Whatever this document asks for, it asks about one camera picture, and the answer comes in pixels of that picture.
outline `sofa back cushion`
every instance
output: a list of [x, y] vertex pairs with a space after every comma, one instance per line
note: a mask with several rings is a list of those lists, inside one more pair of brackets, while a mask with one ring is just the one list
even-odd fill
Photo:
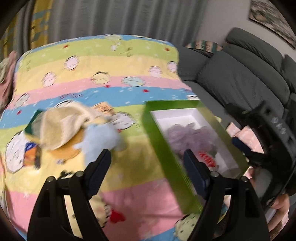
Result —
[[290, 91], [296, 93], [296, 63], [289, 55], [285, 55], [281, 66], [281, 73]]
[[288, 102], [290, 95], [289, 87], [281, 74], [271, 65], [254, 53], [237, 45], [227, 44], [222, 51], [228, 53], [251, 70], [275, 94], [282, 104]]
[[255, 35], [241, 28], [233, 28], [228, 33], [225, 41], [251, 51], [270, 64], [277, 71], [280, 71], [283, 59], [281, 53], [276, 48], [272, 47], [270, 44]]
[[283, 115], [284, 107], [274, 93], [246, 66], [223, 51], [207, 62], [196, 81], [222, 106], [232, 103], [251, 110], [265, 100], [278, 116]]

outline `gray couch cushion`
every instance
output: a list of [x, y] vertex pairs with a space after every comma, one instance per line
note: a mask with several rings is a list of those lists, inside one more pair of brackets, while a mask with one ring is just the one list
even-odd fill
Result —
[[283, 115], [284, 107], [271, 90], [246, 66], [223, 51], [208, 61], [199, 73], [197, 83], [222, 106], [232, 103], [251, 110], [265, 100], [278, 116]]
[[296, 93], [296, 63], [289, 55], [285, 55], [281, 65], [281, 73], [285, 78], [290, 91]]
[[198, 83], [191, 81], [183, 81], [187, 84], [198, 98], [204, 103], [204, 105], [217, 117], [222, 119], [221, 125], [226, 129], [228, 125], [233, 122], [237, 127], [240, 127], [238, 122], [228, 115], [222, 105], [213, 98], [203, 87]]
[[179, 51], [178, 75], [182, 80], [194, 81], [209, 58], [186, 47], [175, 47]]
[[233, 28], [227, 35], [225, 41], [230, 44], [238, 45], [251, 51], [265, 62], [274, 67], [277, 71], [281, 69], [283, 56], [281, 53], [255, 35], [241, 29]]
[[287, 103], [290, 95], [289, 87], [281, 74], [271, 65], [254, 53], [237, 45], [227, 44], [222, 51], [228, 53], [251, 70], [279, 98], [282, 104]]

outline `metal bolt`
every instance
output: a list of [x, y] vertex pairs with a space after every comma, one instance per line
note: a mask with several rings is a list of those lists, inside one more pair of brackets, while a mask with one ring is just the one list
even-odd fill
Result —
[[216, 171], [212, 171], [212, 172], [211, 172], [211, 176], [212, 176], [212, 177], [218, 177], [218, 176], [219, 176], [219, 173], [216, 172]]
[[84, 174], [83, 171], [78, 171], [78, 172], [75, 173], [75, 175], [76, 175], [77, 177], [82, 177], [83, 174]]
[[249, 179], [246, 176], [242, 176], [241, 180], [246, 183]]
[[53, 176], [50, 176], [46, 179], [47, 182], [51, 183], [52, 181], [54, 180], [54, 177]]

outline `pink stripe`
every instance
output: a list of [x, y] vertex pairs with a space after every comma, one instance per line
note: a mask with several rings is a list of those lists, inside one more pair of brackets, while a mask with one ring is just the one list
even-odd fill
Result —
[[30, 217], [37, 195], [25, 195], [20, 192], [7, 192], [7, 206], [10, 217], [17, 227], [28, 231]]
[[158, 235], [184, 216], [166, 179], [103, 195], [126, 218], [124, 222], [107, 223], [104, 233], [112, 241], [138, 241]]
[[[67, 93], [78, 93], [89, 88], [104, 87], [106, 85], [108, 85], [108, 87], [129, 87], [128, 85], [123, 84], [121, 82], [123, 78], [125, 78], [125, 76], [112, 77], [112, 80], [106, 84], [94, 84], [90, 78], [86, 78], [72, 82], [57, 83], [53, 84], [50, 87], [42, 89], [31, 90], [28, 92], [30, 97], [23, 106], [34, 104], [40, 100], [55, 98]], [[143, 86], [146, 87], [159, 87], [170, 89], [184, 88], [190, 90], [189, 86], [187, 86], [179, 80], [172, 80], [166, 78], [159, 79], [150, 76], [139, 76], [139, 78], [145, 81], [145, 84]], [[19, 99], [20, 96], [21, 95], [16, 95], [7, 108], [13, 109], [15, 102]]]

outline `light blue plush toy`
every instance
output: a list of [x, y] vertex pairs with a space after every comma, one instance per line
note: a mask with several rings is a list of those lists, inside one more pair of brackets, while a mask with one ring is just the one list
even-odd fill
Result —
[[123, 141], [112, 124], [91, 124], [85, 129], [82, 142], [73, 145], [73, 148], [82, 150], [87, 166], [98, 158], [103, 149], [122, 149]]

